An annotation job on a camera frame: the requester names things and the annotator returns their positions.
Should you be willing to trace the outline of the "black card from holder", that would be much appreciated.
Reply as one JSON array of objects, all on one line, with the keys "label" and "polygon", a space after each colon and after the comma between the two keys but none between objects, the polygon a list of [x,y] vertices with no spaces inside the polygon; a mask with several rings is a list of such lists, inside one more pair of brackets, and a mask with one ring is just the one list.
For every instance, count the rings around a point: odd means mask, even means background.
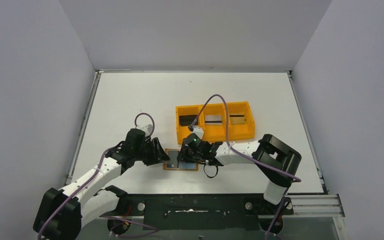
[{"label": "black card from holder", "polygon": [[169,170],[178,169],[179,162],[177,160],[177,156],[179,154],[178,150],[168,150],[167,155],[169,156],[169,161],[166,162],[166,168]]},{"label": "black card from holder", "polygon": [[194,122],[196,117],[197,117],[197,115],[180,115],[178,117],[179,126],[181,126],[181,127],[190,126]]}]

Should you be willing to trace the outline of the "orange leather card holder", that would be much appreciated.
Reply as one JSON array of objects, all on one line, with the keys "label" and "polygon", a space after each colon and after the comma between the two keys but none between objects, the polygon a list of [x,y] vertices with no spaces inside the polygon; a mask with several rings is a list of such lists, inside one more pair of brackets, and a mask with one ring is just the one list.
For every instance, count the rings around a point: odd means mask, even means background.
[{"label": "orange leather card holder", "polygon": [[[166,148],[166,149],[165,149],[165,152],[166,152],[167,154],[168,154],[168,150],[178,150],[179,153],[180,153],[180,150],[179,150],[179,149]],[[196,163],[197,166],[198,166],[198,169],[197,169],[197,170],[181,170],[181,169],[179,169],[179,166],[178,166],[178,169],[167,169],[167,168],[166,168],[166,163],[167,163],[167,162],[164,162],[164,163],[163,163],[163,167],[162,167],[162,168],[163,168],[164,170],[166,170],[166,171],[198,171],[198,170],[199,170],[199,165],[198,165],[197,163]]]}]

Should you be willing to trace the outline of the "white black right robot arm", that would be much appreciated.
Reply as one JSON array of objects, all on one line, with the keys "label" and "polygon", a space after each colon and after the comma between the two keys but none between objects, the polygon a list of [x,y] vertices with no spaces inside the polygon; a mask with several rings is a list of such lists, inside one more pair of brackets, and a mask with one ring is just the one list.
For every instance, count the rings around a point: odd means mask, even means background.
[{"label": "white black right robot arm", "polygon": [[278,205],[292,183],[300,182],[296,173],[302,156],[272,134],[251,142],[210,143],[192,133],[183,140],[177,160],[215,167],[255,164],[268,178],[264,200]]}]

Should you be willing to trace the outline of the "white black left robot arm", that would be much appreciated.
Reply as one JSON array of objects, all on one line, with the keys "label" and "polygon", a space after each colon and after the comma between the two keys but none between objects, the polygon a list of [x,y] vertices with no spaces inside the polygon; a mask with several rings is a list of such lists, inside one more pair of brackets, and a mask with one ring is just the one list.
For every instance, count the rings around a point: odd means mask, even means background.
[{"label": "white black left robot arm", "polygon": [[144,129],[130,129],[125,140],[106,149],[87,173],[60,189],[52,187],[44,193],[33,223],[37,238],[76,239],[89,222],[126,205],[127,192],[109,182],[135,162],[152,166],[169,160],[158,138],[152,138]]}]

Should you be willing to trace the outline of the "silver card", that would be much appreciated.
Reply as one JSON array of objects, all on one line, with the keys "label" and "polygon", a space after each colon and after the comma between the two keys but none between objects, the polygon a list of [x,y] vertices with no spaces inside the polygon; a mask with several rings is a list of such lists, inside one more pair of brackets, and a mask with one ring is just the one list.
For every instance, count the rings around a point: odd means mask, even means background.
[{"label": "silver card", "polygon": [[221,115],[205,115],[204,116],[204,123],[206,125],[222,125],[223,120]]}]

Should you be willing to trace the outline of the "gold card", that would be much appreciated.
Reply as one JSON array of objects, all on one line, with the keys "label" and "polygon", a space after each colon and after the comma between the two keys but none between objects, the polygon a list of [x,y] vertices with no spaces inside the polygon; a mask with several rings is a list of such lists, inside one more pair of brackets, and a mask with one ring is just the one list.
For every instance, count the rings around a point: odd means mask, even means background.
[{"label": "gold card", "polygon": [[247,119],[244,114],[230,114],[229,120],[232,125],[245,125],[247,123]]}]

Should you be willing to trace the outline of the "yellow middle plastic bin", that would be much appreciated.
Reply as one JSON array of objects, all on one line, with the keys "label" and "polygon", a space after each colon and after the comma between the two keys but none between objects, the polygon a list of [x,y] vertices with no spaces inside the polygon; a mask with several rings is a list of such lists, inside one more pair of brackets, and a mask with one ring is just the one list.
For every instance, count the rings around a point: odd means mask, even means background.
[{"label": "yellow middle plastic bin", "polygon": [[[221,115],[222,125],[205,124],[205,115]],[[223,103],[209,103],[203,107],[198,121],[198,125],[204,130],[203,139],[209,142],[225,141],[227,119],[226,108]]]}]

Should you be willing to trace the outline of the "yellow right plastic bin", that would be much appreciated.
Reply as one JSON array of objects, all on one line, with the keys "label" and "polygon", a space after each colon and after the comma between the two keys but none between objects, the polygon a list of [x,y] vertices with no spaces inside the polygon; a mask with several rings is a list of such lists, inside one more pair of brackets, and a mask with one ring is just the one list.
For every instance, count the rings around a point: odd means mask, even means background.
[{"label": "yellow right plastic bin", "polygon": [[[250,140],[255,137],[256,124],[252,110],[248,101],[228,102],[229,113],[229,139],[230,140]],[[245,115],[246,124],[234,124],[230,122],[230,115]]]}]

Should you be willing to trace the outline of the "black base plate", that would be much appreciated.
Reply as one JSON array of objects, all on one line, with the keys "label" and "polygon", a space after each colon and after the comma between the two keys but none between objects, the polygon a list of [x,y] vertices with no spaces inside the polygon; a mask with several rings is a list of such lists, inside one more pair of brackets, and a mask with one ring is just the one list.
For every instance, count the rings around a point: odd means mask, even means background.
[{"label": "black base plate", "polygon": [[159,230],[259,230],[274,214],[280,220],[294,214],[292,200],[272,204],[261,193],[128,194],[106,215],[142,218]]}]

